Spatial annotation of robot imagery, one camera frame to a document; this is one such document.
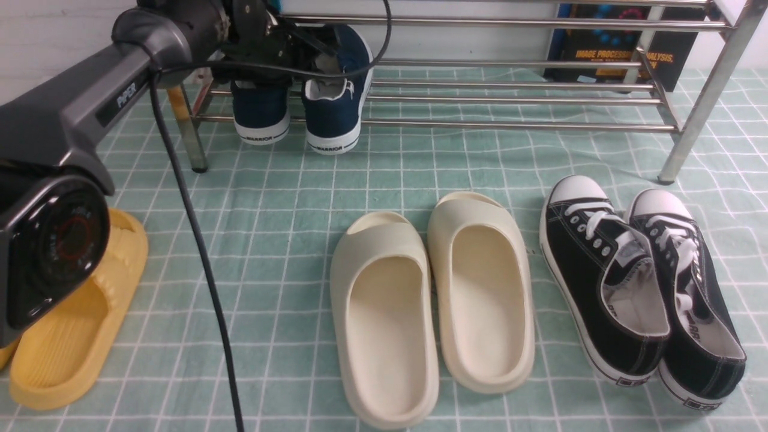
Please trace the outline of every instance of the shoe rack leg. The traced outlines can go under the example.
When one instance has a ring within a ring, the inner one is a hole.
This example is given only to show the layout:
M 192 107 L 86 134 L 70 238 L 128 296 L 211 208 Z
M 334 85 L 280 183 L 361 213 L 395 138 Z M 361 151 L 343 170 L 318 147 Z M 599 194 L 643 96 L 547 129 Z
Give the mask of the shoe rack leg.
M 187 91 L 184 89 L 184 84 L 168 89 L 168 101 L 174 110 L 174 117 L 181 132 L 181 141 L 187 149 L 187 156 L 190 159 L 192 171 L 199 174 L 208 171 L 205 149 L 197 133 L 198 123 L 192 119 L 192 110 L 190 109 L 190 102 L 187 99 Z
M 648 18 L 650 20 L 659 21 L 661 15 L 664 13 L 664 6 L 653 6 L 648 12 Z M 637 40 L 637 46 L 647 50 L 650 48 L 650 43 L 654 41 L 655 30 L 644 30 L 640 33 L 640 38 Z M 637 51 L 632 54 L 631 61 L 640 61 L 640 56 Z M 628 69 L 627 74 L 624 76 L 625 84 L 637 84 L 637 76 L 640 74 L 639 68 Z
M 683 130 L 680 131 L 680 134 L 673 135 L 674 146 L 661 169 L 658 177 L 659 183 L 674 183 L 691 148 L 696 144 L 707 119 L 712 114 L 715 104 L 720 99 L 725 85 L 736 69 L 746 46 L 750 43 L 760 20 L 765 15 L 767 6 L 768 0 L 746 0 L 744 9 L 734 24 L 734 29 L 727 36 L 723 51 L 720 52 L 707 82 L 704 83 Z

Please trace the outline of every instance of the black cable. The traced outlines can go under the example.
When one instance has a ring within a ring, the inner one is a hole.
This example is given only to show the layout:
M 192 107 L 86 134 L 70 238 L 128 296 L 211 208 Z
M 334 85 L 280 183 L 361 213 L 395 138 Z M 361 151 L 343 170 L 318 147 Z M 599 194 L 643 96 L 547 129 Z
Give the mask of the black cable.
M 389 7 L 389 0 L 382 0 L 384 2 L 384 9 L 386 10 L 386 36 L 384 37 L 384 43 L 382 44 L 379 54 L 368 64 L 366 67 L 357 69 L 356 71 L 344 72 L 342 74 L 324 74 L 321 72 L 303 71 L 301 69 L 286 68 L 284 66 L 275 65 L 259 65 L 258 63 L 249 63 L 247 61 L 199 61 L 197 63 L 189 63 L 186 65 L 171 66 L 169 68 L 160 69 L 158 74 L 170 74 L 180 71 L 191 71 L 199 68 L 222 68 L 222 69 L 240 69 L 246 71 L 263 71 L 271 70 L 278 72 L 285 72 L 287 74 L 300 76 L 303 78 L 319 78 L 319 79 L 342 79 L 342 78 L 354 78 L 358 75 L 362 75 L 375 68 L 384 57 L 387 48 L 389 48 L 389 40 L 392 37 L 392 9 Z
M 230 344 L 230 336 L 227 332 L 227 322 L 224 318 L 223 308 L 221 306 L 221 300 L 219 299 L 219 291 L 216 288 L 216 281 L 214 279 L 214 271 L 210 265 L 210 257 L 208 256 L 208 250 L 203 239 L 203 233 L 200 229 L 200 223 L 197 221 L 197 216 L 194 212 L 192 200 L 190 199 L 189 191 L 187 189 L 187 182 L 184 180 L 184 175 L 181 170 L 178 155 L 174 150 L 174 143 L 170 139 L 168 133 L 168 127 L 165 125 L 165 119 L 163 118 L 163 112 L 160 106 L 160 99 L 157 96 L 157 85 L 160 82 L 160 78 L 163 73 L 172 73 L 177 71 L 189 71 L 198 68 L 231 68 L 231 69 L 245 69 L 251 71 L 260 70 L 273 70 L 290 73 L 292 75 L 301 76 L 304 78 L 325 78 L 325 79 L 341 79 L 341 78 L 354 78 L 358 75 L 362 75 L 376 67 L 381 59 L 384 57 L 387 48 L 389 47 L 389 40 L 392 36 L 392 9 L 389 7 L 389 0 L 382 0 L 384 2 L 384 8 L 386 10 L 386 36 L 379 54 L 368 64 L 366 67 L 358 69 L 356 71 L 345 72 L 342 74 L 323 74 L 319 72 L 302 71 L 294 68 L 284 68 L 282 66 L 275 65 L 259 65 L 254 63 L 248 63 L 245 61 L 202 61 L 198 63 L 174 66 L 171 68 L 159 69 L 152 74 L 149 81 L 149 93 L 152 103 L 152 112 L 154 113 L 154 119 L 157 122 L 157 129 L 160 131 L 160 136 L 163 139 L 165 150 L 168 153 L 170 159 L 170 166 L 174 170 L 174 177 L 179 186 L 179 192 L 181 193 L 181 200 L 184 203 L 184 210 L 187 212 L 187 218 L 189 219 L 192 227 L 192 234 L 195 242 L 197 243 L 197 250 L 200 252 L 200 260 L 203 262 L 203 271 L 205 278 L 208 282 L 208 290 L 210 291 L 210 299 L 214 304 L 214 313 L 216 314 L 216 320 L 219 324 L 219 332 L 221 333 L 221 343 L 224 350 L 224 361 L 227 364 L 227 376 L 230 384 L 230 393 L 232 396 L 232 408 L 235 417 L 235 427 L 237 432 L 245 432 L 245 425 L 243 422 L 243 410 L 240 406 L 240 395 L 237 391 L 237 379 L 235 377 L 234 358 L 232 355 L 232 345 Z
M 214 313 L 216 314 L 216 320 L 219 323 L 221 343 L 224 348 L 224 360 L 227 363 L 227 376 L 229 377 L 230 381 L 232 408 L 234 411 L 237 432 L 245 432 L 245 425 L 243 424 L 243 411 L 240 408 L 240 396 L 237 393 L 237 380 L 235 379 L 235 364 L 232 356 L 232 346 L 230 345 L 230 336 L 227 333 L 227 322 L 224 319 L 221 300 L 219 300 L 219 291 L 216 289 L 214 271 L 210 266 L 210 258 L 208 257 L 208 250 L 205 247 L 203 233 L 200 232 L 200 224 L 197 222 L 197 216 L 194 213 L 192 200 L 190 200 L 190 194 L 187 190 L 187 182 L 184 180 L 184 175 L 181 171 L 181 165 L 179 164 L 179 158 L 176 155 L 176 151 L 174 150 L 174 142 L 170 139 L 170 135 L 168 134 L 168 127 L 165 125 L 165 120 L 163 119 L 163 112 L 160 108 L 160 101 L 157 96 L 157 83 L 159 81 L 159 75 L 153 76 L 149 81 L 149 95 L 150 99 L 152 100 L 152 112 L 154 113 L 154 118 L 157 122 L 157 129 L 160 131 L 160 136 L 163 138 L 165 150 L 168 152 L 170 166 L 174 169 L 174 176 L 176 177 L 176 182 L 179 185 L 181 200 L 184 202 L 184 210 L 187 212 L 187 217 L 189 218 L 190 225 L 192 226 L 192 234 L 194 235 L 195 242 L 197 242 L 197 250 L 200 252 L 200 260 L 203 262 L 203 271 L 205 272 L 205 278 L 208 281 L 210 299 L 214 303 Z

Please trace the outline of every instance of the black canvas sneaker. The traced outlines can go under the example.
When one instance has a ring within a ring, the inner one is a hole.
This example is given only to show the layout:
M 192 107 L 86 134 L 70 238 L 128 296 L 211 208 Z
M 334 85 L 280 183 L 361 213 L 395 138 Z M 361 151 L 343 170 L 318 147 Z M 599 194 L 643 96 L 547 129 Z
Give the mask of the black canvas sneaker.
M 653 242 L 659 286 L 672 324 L 659 365 L 661 380 L 687 407 L 713 410 L 744 375 L 746 353 L 733 329 L 701 230 L 677 197 L 659 189 L 641 192 L 626 217 Z
M 595 370 L 620 386 L 646 382 L 670 336 L 649 240 L 580 175 L 552 188 L 539 235 Z

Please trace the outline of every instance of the shoe rack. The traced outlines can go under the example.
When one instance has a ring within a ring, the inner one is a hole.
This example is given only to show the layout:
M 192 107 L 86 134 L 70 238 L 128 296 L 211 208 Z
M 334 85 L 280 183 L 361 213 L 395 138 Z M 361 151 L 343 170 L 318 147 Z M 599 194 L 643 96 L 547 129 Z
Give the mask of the shoe rack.
M 519 2 L 532 0 L 515 0 Z M 536 2 L 559 3 L 561 0 L 535 0 Z M 637 50 L 630 61 L 595 62 L 595 61 L 443 61 L 416 60 L 407 58 L 389 58 L 381 66 L 421 67 L 421 68 L 615 68 L 626 69 L 623 83 L 552 83 L 552 82 L 490 82 L 490 81 L 446 81 L 422 79 L 375 79 L 369 101 L 389 101 L 402 103 L 430 104 L 503 104 L 503 105 L 610 105 L 610 106 L 648 106 L 653 105 L 659 113 L 659 121 L 654 123 L 588 123 L 567 121 L 469 121 L 469 120 L 430 120 L 408 118 L 364 118 L 362 123 L 371 126 L 423 127 L 423 128 L 464 128 L 488 130 L 539 130 L 539 131 L 616 131 L 668 134 L 672 137 L 672 147 L 657 179 L 660 184 L 672 184 L 680 172 L 691 148 L 707 122 L 720 94 L 733 74 L 737 63 L 750 42 L 758 24 L 765 15 L 768 0 L 747 0 L 738 17 L 730 16 L 723 7 L 723 0 L 576 0 L 577 4 L 592 5 L 642 5 L 650 6 L 648 19 L 631 21 L 620 19 L 594 18 L 550 18 L 550 19 L 494 19 L 494 18 L 436 18 L 429 16 L 394 17 L 395 27 L 433 26 L 433 27 L 505 27 L 521 28 L 566 28 L 566 29 L 608 29 L 640 31 Z M 707 20 L 662 21 L 661 14 L 665 7 L 702 8 L 707 13 Z M 349 25 L 386 25 L 384 16 L 362 15 L 288 15 L 300 24 L 349 24 Z M 654 33 L 665 32 L 716 32 L 723 38 L 725 45 L 707 77 L 701 93 L 690 111 L 688 118 L 681 121 L 670 105 L 667 93 L 657 79 L 655 70 L 646 56 L 646 47 L 653 41 Z M 641 72 L 650 76 L 648 83 L 638 83 Z M 495 90 L 565 90 L 565 91 L 617 91 L 648 94 L 645 98 L 635 97 L 576 97 L 576 96 L 437 96 L 408 93 L 407 95 L 376 94 L 376 88 L 409 89 L 495 89 Z M 191 166 L 195 172 L 205 172 L 207 161 L 205 150 L 200 143 L 197 128 L 203 121 L 233 121 L 231 115 L 215 115 L 207 112 L 212 98 L 230 95 L 228 90 L 215 88 L 206 79 L 197 95 L 190 103 L 190 97 L 184 86 L 168 90 L 169 100 L 174 109 L 181 137 L 187 149 Z

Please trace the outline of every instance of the slide sandal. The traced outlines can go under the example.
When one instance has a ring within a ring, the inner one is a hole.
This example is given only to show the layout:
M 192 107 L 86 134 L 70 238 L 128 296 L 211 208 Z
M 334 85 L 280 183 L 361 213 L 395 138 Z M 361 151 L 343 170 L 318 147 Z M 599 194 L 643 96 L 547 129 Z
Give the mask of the slide sandal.
M 435 407 L 439 370 L 426 251 L 399 214 L 376 212 L 344 234 L 330 272 L 346 399 L 379 429 L 411 427 Z
M 7 364 L 8 361 L 11 360 L 11 357 L 13 357 L 13 351 L 16 351 L 17 345 L 18 341 L 0 349 L 0 371 L 2 371 L 2 368 L 5 367 L 5 364 Z
M 148 252 L 139 221 L 114 209 L 109 217 L 107 251 L 94 273 L 22 335 L 10 385 L 20 405 L 33 410 L 68 405 L 91 389 L 104 366 Z
M 511 214 L 484 195 L 454 192 L 432 212 L 427 245 L 453 377 L 486 394 L 523 384 L 533 368 L 535 311 L 528 255 Z

